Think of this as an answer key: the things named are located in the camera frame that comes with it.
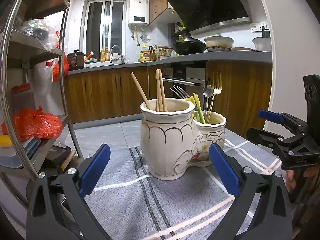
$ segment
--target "blue gripper pad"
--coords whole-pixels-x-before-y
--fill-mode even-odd
[[[267,120],[267,121],[274,122],[277,124],[281,124],[284,121],[283,117],[280,114],[266,111],[263,109],[259,110],[258,116],[263,120]]]
[[[84,198],[92,193],[110,160],[110,155],[110,147],[106,144],[102,144],[79,180],[79,195],[81,197]]]
[[[212,144],[209,148],[209,157],[228,193],[238,197],[240,194],[240,179],[226,160],[225,153],[221,152],[215,144]]]

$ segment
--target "human hand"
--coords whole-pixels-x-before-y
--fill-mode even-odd
[[[287,173],[287,190],[290,192],[292,189],[294,189],[297,185],[297,181],[294,178],[294,170],[289,170],[289,171],[285,171]],[[307,178],[307,177],[312,177],[312,176],[317,176],[319,173],[319,166],[313,166],[310,168],[307,168],[306,171],[303,173],[303,177]]]

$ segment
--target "black wok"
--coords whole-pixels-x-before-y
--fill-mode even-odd
[[[206,49],[206,44],[197,39],[186,38],[184,41],[177,41],[174,43],[172,48],[179,55],[188,55],[203,53]]]

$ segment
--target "spice rack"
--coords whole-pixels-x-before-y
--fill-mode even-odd
[[[61,30],[60,30],[60,48],[47,51],[41,43],[32,37],[13,30],[13,24],[17,16],[18,10],[22,2],[27,6],[26,17],[46,17],[48,15],[64,11]],[[63,47],[64,37],[67,23],[67,16],[69,11],[69,2],[67,0],[12,0],[11,9],[7,17],[4,30],[0,33],[0,106],[3,113],[4,123],[8,130],[8,135],[12,141],[13,147],[17,152],[23,164],[22,169],[8,168],[0,165],[0,179],[9,189],[9,191],[16,197],[16,199],[26,207],[26,202],[21,201],[21,197],[14,185],[10,183],[7,174],[17,177],[31,178],[33,181],[37,179],[38,172],[52,148],[55,139],[43,139],[41,145],[35,152],[31,160],[28,158],[21,142],[18,139],[14,124],[12,121],[12,111],[8,104],[7,95],[10,94],[7,88],[7,65],[10,63],[11,67],[28,67],[37,63],[59,58],[59,74],[60,74],[60,91],[62,96],[62,103],[64,108],[64,115],[59,118],[63,127],[68,125],[71,138],[75,145],[79,158],[83,159],[79,143],[76,139],[73,124],[68,115],[68,108],[65,96],[64,87],[64,72],[63,72]]]

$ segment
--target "metal screw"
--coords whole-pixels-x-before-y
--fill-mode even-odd
[[[45,172],[40,172],[39,175],[38,175],[38,177],[39,177],[40,179],[44,178],[44,177],[45,177]]]
[[[75,174],[76,173],[76,169],[75,168],[71,168],[68,170],[68,174]]]
[[[244,167],[244,168],[243,168],[243,171],[244,171],[245,173],[250,174],[250,173],[252,172],[252,169],[251,169],[250,167]]]
[[[279,171],[275,171],[275,176],[280,178],[281,177],[281,173]]]

